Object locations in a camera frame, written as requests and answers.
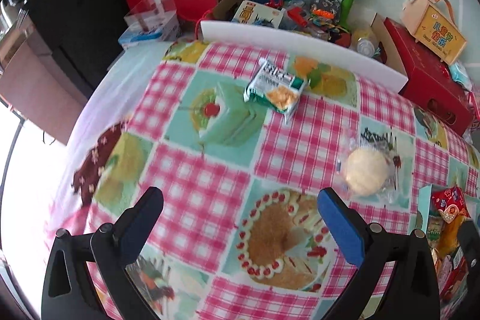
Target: blue gripper pad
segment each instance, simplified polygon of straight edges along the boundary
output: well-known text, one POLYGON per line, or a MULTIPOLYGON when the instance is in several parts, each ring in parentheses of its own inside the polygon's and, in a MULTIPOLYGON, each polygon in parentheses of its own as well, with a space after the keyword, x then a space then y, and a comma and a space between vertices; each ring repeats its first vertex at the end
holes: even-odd
POLYGON ((326 190, 320 190, 318 193, 318 212, 337 242, 345 260, 359 268, 365 259, 365 244, 345 214, 348 208, 343 202, 342 204, 343 208, 330 197, 326 190))

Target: green cake slice print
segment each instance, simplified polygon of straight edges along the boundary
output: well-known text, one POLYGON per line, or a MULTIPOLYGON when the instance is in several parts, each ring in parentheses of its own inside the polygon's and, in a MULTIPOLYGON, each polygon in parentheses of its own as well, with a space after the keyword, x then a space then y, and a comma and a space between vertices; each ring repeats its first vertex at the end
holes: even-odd
POLYGON ((262 107, 243 101, 243 88, 218 82, 191 103, 190 120, 201 143, 239 147, 257 133, 265 119, 262 107))

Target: green snack package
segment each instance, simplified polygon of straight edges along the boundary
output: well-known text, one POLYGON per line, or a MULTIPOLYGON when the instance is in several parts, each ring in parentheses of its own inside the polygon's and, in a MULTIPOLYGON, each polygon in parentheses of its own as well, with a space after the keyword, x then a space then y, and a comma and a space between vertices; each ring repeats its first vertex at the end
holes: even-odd
POLYGON ((261 57, 260 69, 245 88, 243 100, 252 100, 281 113, 287 123, 297 110, 305 80, 289 74, 261 57))

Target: floor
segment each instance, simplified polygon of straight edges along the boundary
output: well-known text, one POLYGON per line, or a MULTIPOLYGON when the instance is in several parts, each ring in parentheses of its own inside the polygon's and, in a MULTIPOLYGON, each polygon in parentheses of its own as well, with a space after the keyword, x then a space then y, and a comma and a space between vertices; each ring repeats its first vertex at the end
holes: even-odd
MULTIPOLYGON (((2 132, 6 118, 0 110, 2 132)), ((42 137, 41 129, 25 122, 11 157, 0 222, 3 253, 38 314, 46 268, 43 224, 65 165, 65 146, 58 141, 48 145, 52 141, 49 135, 45 136, 44 144, 42 137)), ((0 139, 0 159, 4 147, 0 139)))

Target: screw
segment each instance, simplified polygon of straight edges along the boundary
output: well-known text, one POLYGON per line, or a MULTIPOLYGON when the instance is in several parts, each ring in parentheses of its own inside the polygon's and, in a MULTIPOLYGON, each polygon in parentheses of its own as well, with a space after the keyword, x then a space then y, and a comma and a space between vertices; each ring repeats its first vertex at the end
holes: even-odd
POLYGON ((55 236, 57 238, 64 238, 65 236, 69 235, 70 233, 65 228, 60 228, 55 232, 55 236))
POLYGON ((414 233, 415 233, 415 236, 417 236, 417 238, 419 239, 423 239, 425 237, 425 234, 421 229, 416 229, 414 233))
POLYGON ((383 228, 380 224, 377 224, 377 223, 371 223, 370 224, 370 230, 376 234, 380 233, 383 228))
POLYGON ((107 232, 110 232, 113 229, 113 224, 112 223, 105 223, 100 225, 100 232, 103 234, 106 234, 107 232))

